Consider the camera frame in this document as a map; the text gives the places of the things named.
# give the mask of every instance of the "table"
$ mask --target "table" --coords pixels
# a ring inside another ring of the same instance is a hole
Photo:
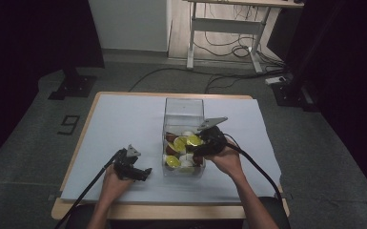
[[[73,154],[68,172],[65,175],[61,191],[64,190],[67,180],[70,177],[71,169],[81,149],[84,137],[92,121],[94,110],[101,95],[137,95],[137,96],[167,96],[167,97],[186,97],[186,98],[220,98],[220,99],[252,99],[247,95],[212,95],[212,94],[130,94],[130,93],[99,93],[88,115],[80,139]],[[57,198],[51,211],[54,219],[61,219],[71,208],[72,202]],[[168,203],[117,203],[112,206],[109,212],[109,219],[244,219],[245,215],[240,204],[168,204]]]
[[[244,33],[254,34],[255,42],[252,47],[249,48],[250,57],[255,66],[257,73],[262,73],[263,70],[260,67],[259,59],[256,56],[257,47],[260,43],[261,36],[266,26],[267,18],[271,8],[302,8],[303,4],[296,4],[293,0],[185,0],[194,3],[193,15],[192,15],[192,27],[190,35],[190,43],[187,56],[187,68],[194,68],[194,33],[196,31],[214,31],[214,32],[227,32],[227,33]],[[256,21],[235,21],[235,20],[222,20],[212,18],[197,18],[196,4],[197,3],[211,3],[211,4],[226,4],[226,5],[241,5],[241,6],[256,6],[265,7],[263,19],[259,22]]]

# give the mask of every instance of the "wall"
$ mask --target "wall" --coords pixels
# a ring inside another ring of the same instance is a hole
[[[166,52],[171,0],[90,0],[102,49]]]

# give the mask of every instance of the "person's right hand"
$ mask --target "person's right hand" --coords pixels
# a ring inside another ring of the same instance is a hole
[[[212,161],[216,167],[232,179],[245,177],[240,164],[239,152],[226,146],[220,153],[212,156],[205,156],[206,159]]]

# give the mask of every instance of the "white desk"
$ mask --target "white desk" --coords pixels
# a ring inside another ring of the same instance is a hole
[[[257,47],[260,43],[261,36],[266,26],[267,18],[269,17],[271,8],[302,8],[303,4],[295,4],[293,0],[185,0],[194,3],[193,15],[192,15],[192,30],[190,36],[190,43],[187,56],[187,68],[194,68],[194,33],[196,31],[215,31],[215,32],[228,32],[228,33],[242,33],[242,34],[254,34],[255,42],[252,47],[249,48],[252,62],[255,66],[257,73],[262,73],[263,70],[260,67],[259,60],[256,56]],[[211,4],[226,4],[226,5],[241,5],[241,6],[257,6],[265,7],[263,19],[259,22],[256,21],[234,21],[234,20],[222,20],[211,18],[197,18],[196,17],[196,4],[197,3],[211,3]]]
[[[141,169],[153,167],[153,172],[147,181],[136,182],[132,189],[112,206],[110,219],[244,219],[234,185],[227,176],[217,171],[212,163],[207,164],[208,174],[205,172],[199,180],[201,182],[195,181],[189,186],[162,184],[162,172],[159,171],[162,171],[161,131],[166,97],[203,98],[206,117],[230,118],[231,121],[221,123],[220,128],[225,133],[232,134],[240,146],[247,149],[255,161],[277,184],[279,183],[279,167],[260,110],[256,101],[249,96],[100,93],[93,102],[61,187],[64,191],[63,198],[76,199],[110,156],[132,143],[143,155],[135,163],[135,167]],[[218,104],[225,104],[224,109],[218,107]],[[250,126],[253,127],[253,131],[247,133],[252,133],[251,135],[235,135],[244,130],[251,130]],[[150,166],[152,156],[154,166],[157,167]],[[274,189],[267,180],[244,158],[242,163],[249,181],[255,187],[255,192],[260,196],[272,196]],[[100,188],[99,180],[87,194],[86,200],[98,199]],[[71,205],[72,201],[58,198],[52,209],[52,216],[61,219]]]

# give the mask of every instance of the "power strip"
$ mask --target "power strip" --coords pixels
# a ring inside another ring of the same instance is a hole
[[[266,84],[267,85],[271,85],[271,84],[275,84],[275,83],[284,83],[286,81],[286,78],[284,78],[283,76],[279,76],[279,77],[274,77],[274,78],[268,78],[266,79]]]

